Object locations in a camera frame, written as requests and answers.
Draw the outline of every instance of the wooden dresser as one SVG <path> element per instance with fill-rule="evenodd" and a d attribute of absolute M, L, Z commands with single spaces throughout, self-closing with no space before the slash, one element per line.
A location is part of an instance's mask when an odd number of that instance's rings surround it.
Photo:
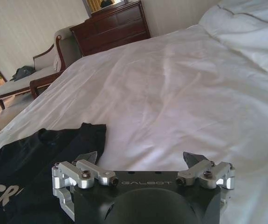
<path fill-rule="evenodd" d="M 141 1 L 108 7 L 70 30 L 83 56 L 150 38 Z"/>

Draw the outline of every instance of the mirror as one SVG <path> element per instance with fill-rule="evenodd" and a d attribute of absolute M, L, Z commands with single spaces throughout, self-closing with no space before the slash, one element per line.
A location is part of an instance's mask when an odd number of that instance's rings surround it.
<path fill-rule="evenodd" d="M 89 17 L 97 11 L 112 5 L 127 3 L 127 0 L 82 0 Z"/>

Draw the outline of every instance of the floor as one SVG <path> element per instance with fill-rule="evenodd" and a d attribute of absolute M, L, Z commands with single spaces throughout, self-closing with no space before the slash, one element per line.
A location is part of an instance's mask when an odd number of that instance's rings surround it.
<path fill-rule="evenodd" d="M 31 93 L 6 98 L 4 100 L 5 110 L 0 107 L 0 131 L 32 101 Z"/>

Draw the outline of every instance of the upholstered seat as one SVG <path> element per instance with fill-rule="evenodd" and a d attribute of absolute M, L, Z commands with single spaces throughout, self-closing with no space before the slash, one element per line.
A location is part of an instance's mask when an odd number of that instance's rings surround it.
<path fill-rule="evenodd" d="M 1 98 L 30 91 L 31 81 L 63 71 L 81 56 L 69 27 L 58 30 L 54 35 L 54 44 L 47 51 L 33 57 L 35 73 L 16 82 L 8 81 L 0 86 L 0 106 L 4 109 Z"/>

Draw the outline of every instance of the black t-shirt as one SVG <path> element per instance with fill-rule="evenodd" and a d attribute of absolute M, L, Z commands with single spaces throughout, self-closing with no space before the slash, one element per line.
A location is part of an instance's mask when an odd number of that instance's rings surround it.
<path fill-rule="evenodd" d="M 0 223 L 71 223 L 52 194 L 51 168 L 79 154 L 98 152 L 105 144 L 105 125 L 35 134 L 0 149 Z"/>

